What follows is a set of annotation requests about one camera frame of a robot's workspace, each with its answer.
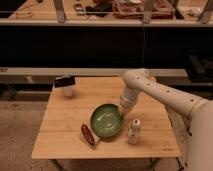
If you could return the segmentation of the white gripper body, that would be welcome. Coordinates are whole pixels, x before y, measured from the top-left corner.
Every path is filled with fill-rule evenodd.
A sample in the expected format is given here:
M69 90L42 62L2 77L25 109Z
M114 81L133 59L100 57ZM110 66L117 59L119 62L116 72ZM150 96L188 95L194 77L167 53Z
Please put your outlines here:
M128 114L138 101L140 92L129 87L125 87L119 101L119 113L121 116Z

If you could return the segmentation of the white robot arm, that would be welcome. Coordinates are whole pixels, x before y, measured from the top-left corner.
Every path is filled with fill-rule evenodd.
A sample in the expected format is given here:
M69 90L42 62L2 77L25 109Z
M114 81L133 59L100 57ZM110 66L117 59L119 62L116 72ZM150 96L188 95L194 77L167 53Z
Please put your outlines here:
M124 90L120 96L119 113L126 115L144 92L189 121L189 138L185 171L213 169L213 100L193 95L149 79L147 69L128 70L123 74Z

